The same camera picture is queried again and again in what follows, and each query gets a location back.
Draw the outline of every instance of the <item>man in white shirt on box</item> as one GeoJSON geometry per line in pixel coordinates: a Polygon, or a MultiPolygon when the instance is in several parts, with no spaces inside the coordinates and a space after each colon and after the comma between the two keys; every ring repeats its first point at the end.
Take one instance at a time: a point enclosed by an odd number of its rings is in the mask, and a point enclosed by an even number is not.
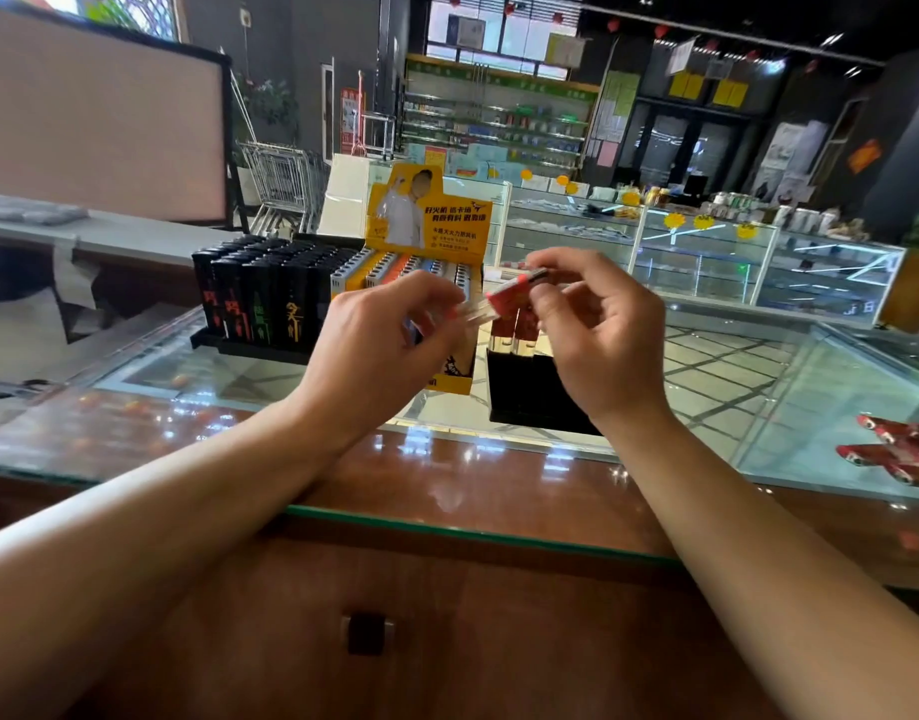
{"type": "Polygon", "coordinates": [[[401,194],[399,188],[405,181],[400,176],[393,182],[377,206],[376,216],[388,222],[388,245],[405,245],[422,250],[423,210],[417,206],[417,200],[429,194],[433,172],[429,168],[418,171],[409,183],[409,191],[401,194]]]}

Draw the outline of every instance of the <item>right hand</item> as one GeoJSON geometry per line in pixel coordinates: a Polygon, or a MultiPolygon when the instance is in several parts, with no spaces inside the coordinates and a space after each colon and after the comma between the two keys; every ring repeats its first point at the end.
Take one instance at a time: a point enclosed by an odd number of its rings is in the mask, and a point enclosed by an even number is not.
{"type": "Polygon", "coordinates": [[[673,416],[663,387],[666,308],[660,297],[594,250],[551,247],[529,253],[565,290],[529,292],[552,344],[567,393],[600,432],[649,426],[673,416]]]}

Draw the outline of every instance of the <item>pink paper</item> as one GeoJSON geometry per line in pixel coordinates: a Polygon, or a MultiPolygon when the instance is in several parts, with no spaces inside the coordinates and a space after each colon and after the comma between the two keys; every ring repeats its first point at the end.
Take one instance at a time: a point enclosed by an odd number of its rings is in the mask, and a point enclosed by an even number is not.
{"type": "Polygon", "coordinates": [[[599,157],[596,160],[597,166],[600,167],[611,167],[613,162],[616,161],[616,150],[619,148],[619,144],[615,141],[604,141],[602,146],[599,147],[599,157]]]}

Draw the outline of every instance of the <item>shopping cart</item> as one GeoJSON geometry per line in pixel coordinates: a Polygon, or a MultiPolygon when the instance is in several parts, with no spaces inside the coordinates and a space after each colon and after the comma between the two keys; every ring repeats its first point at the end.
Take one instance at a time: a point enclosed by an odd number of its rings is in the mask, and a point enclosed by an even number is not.
{"type": "Polygon", "coordinates": [[[242,142],[239,147],[260,195],[250,231],[276,234],[286,221],[291,234],[316,232],[330,172],[323,157],[274,143],[242,142]]]}

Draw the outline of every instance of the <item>ceiling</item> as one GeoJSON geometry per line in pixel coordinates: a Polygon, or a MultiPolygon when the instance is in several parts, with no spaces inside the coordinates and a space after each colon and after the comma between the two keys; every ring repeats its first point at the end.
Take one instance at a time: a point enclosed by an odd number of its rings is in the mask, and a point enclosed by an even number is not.
{"type": "MultiPolygon", "coordinates": [[[[584,0],[610,10],[637,12],[652,17],[691,23],[798,45],[819,47],[830,35],[842,37],[830,50],[837,53],[888,60],[919,48],[919,0],[584,0]]],[[[580,34],[604,29],[609,15],[584,12],[580,34]]],[[[651,35],[654,25],[621,20],[621,28],[634,35],[651,35]]],[[[675,26],[667,39],[692,36],[675,26]]],[[[782,47],[732,44],[719,49],[746,51],[757,47],[767,57],[782,55],[782,47]]]]}

